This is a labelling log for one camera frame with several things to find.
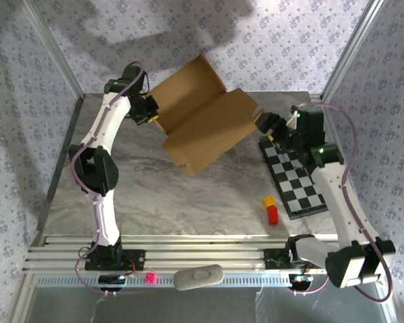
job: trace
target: white wall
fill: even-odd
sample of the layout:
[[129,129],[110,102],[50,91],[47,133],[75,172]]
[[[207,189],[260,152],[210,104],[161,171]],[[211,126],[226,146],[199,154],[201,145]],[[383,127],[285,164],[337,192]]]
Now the white wall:
[[[353,183],[372,225],[395,244],[391,272],[404,305],[404,0],[385,3],[331,103],[359,132]],[[351,128],[334,115],[350,156]]]
[[86,92],[207,53],[228,88],[321,93],[367,0],[34,0]]
[[20,2],[0,1],[0,322],[45,220],[75,102]]

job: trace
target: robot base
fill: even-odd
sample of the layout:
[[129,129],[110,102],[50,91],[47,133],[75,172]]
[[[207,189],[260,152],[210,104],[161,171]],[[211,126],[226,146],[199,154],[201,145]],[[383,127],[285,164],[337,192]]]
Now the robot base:
[[145,250],[123,250],[121,237],[113,246],[97,246],[87,256],[86,271],[142,271]]

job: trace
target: cable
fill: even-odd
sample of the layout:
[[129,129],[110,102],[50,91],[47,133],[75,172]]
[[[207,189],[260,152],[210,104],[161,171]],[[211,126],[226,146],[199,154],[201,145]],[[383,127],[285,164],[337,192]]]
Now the cable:
[[146,95],[148,94],[149,90],[150,90],[150,88],[149,88],[149,78],[148,78],[148,74],[147,74],[147,87],[148,87],[147,91],[141,93],[142,96],[146,96]]
[[323,281],[323,284],[320,285],[319,287],[317,287],[316,289],[313,289],[312,291],[308,291],[308,289],[311,288],[312,282],[310,283],[310,286],[308,287],[308,289],[306,291],[294,291],[294,294],[300,294],[300,295],[311,295],[311,294],[315,294],[319,291],[321,291],[323,289],[323,287],[326,286],[326,284],[329,281],[329,277],[328,275],[326,275],[325,280]]
[[124,261],[130,262],[132,264],[132,271],[130,273],[125,273],[123,276],[130,276],[136,271],[135,262],[133,260],[131,260],[130,258],[125,258]]
[[82,249],[90,250],[89,247],[81,247],[81,248],[78,250],[78,257],[81,257],[81,250],[82,250]]
[[355,210],[353,204],[350,201],[349,193],[347,191],[347,187],[345,186],[345,183],[347,182],[347,177],[349,175],[350,169],[351,169],[353,163],[355,162],[355,160],[356,160],[356,158],[358,156],[358,133],[356,132],[355,124],[354,124],[353,120],[350,118],[350,116],[342,108],[340,108],[339,106],[333,106],[331,104],[323,104],[323,103],[317,103],[315,105],[322,106],[322,107],[325,107],[325,108],[330,108],[330,109],[333,109],[333,110],[336,110],[336,111],[340,112],[342,115],[344,115],[344,117],[346,117],[347,121],[350,124],[351,131],[353,133],[353,153],[352,153],[350,162],[348,163],[347,167],[344,170],[343,177],[341,179],[341,189],[343,191],[345,202],[346,202],[347,206],[349,207],[349,210],[350,210],[353,218],[355,219],[355,222],[358,225],[359,230],[365,235],[365,238],[369,241],[372,249],[374,250],[374,252],[377,255],[377,258],[379,259],[379,261],[382,264],[383,270],[386,273],[386,278],[387,278],[387,281],[388,281],[388,293],[384,298],[378,299],[378,298],[372,297],[371,295],[368,295],[366,292],[364,292],[358,286],[355,286],[355,289],[357,291],[359,291],[363,296],[365,296],[366,298],[368,298],[371,301],[374,301],[376,303],[384,303],[384,302],[388,301],[392,297],[392,293],[393,293],[392,275],[391,275],[391,272],[389,271],[389,268],[388,268],[388,265],[387,265],[386,261],[383,258],[382,252],[380,251],[380,249],[378,249],[378,246],[376,245],[376,242],[372,239],[372,237],[370,236],[370,234],[368,233],[368,231],[364,227],[364,224],[362,223],[362,221],[359,218],[358,214],[356,213],[356,210]]
[[[105,107],[105,110],[102,114],[102,117],[100,118],[100,121],[98,123],[98,126],[96,127],[96,130],[94,131],[93,137],[91,137],[87,143],[73,156],[72,160],[71,160],[71,173],[73,175],[73,178],[75,178],[75,181],[77,182],[77,184],[88,194],[93,195],[94,198],[94,219],[96,221],[96,228],[97,228],[97,236],[96,236],[96,241],[94,242],[94,245],[87,251],[85,252],[82,256],[79,257],[79,259],[76,262],[75,265],[75,274],[78,277],[79,281],[81,281],[81,283],[83,283],[84,286],[86,286],[89,290],[93,291],[94,293],[97,294],[101,294],[101,295],[108,295],[108,291],[101,291],[99,289],[96,289],[90,285],[87,284],[87,282],[82,278],[81,274],[79,273],[79,264],[81,263],[81,261],[85,258],[87,258],[87,256],[89,254],[91,254],[98,246],[99,244],[99,240],[100,240],[100,234],[102,232],[102,226],[100,225],[100,206],[99,206],[99,198],[101,197],[101,195],[97,192],[94,192],[93,190],[91,190],[90,188],[88,188],[83,182],[82,180],[79,178],[79,176],[76,173],[76,169],[75,169],[75,163],[76,160],[78,159],[78,157],[96,140],[96,137],[98,135],[98,133],[100,132],[100,129],[105,121],[106,115],[109,113],[109,111],[111,110],[111,107],[114,105],[115,102],[117,102],[119,100],[119,98],[125,93],[127,92],[132,86],[134,86],[136,84],[136,82],[141,78],[141,76],[143,75],[143,67],[142,64],[140,62],[137,61],[133,61],[132,63],[130,63],[131,65],[139,65],[139,67],[141,68],[141,70],[139,71],[138,75],[136,76],[136,78],[128,85],[126,86],[124,89],[122,89],[107,105],[107,107]],[[133,292],[120,292],[120,294],[130,294]]]

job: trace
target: red block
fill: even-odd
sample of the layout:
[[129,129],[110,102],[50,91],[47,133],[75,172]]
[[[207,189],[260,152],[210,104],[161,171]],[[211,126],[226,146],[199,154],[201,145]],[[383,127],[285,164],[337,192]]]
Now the red block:
[[145,284],[155,285],[157,283],[157,274],[155,273],[146,273],[145,274]]
[[278,210],[277,210],[277,207],[272,205],[270,207],[267,207],[267,211],[268,211],[268,223],[270,225],[278,224]]

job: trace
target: pink cube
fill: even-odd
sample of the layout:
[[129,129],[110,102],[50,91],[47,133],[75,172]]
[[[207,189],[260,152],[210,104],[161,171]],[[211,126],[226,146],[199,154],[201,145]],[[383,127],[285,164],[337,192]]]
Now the pink cube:
[[145,274],[145,284],[155,285],[157,283],[157,274],[147,273]]

